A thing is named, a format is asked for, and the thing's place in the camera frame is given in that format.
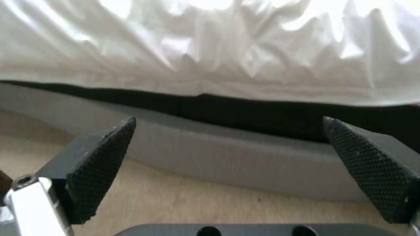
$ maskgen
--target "beige carpet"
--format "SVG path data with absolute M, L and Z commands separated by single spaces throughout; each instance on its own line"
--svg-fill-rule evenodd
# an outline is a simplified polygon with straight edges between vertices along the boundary
M 72 140 L 45 123 L 0 110 L 0 169 L 33 173 Z M 125 160 L 97 216 L 75 235 L 113 235 L 146 223 L 365 223 L 402 235 L 371 203 L 286 197 L 180 177 Z

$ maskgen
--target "hole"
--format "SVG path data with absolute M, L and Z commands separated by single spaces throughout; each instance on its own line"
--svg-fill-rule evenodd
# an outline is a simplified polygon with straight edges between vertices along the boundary
M 296 226 L 291 233 L 292 236 L 318 236 L 315 231 L 306 226 Z
M 32 176 L 24 176 L 24 177 L 18 179 L 18 184 L 26 184 L 29 181 L 31 181 L 31 179 L 32 179 Z
M 197 236 L 222 236 L 222 233 L 213 226 L 206 226 L 197 232 Z

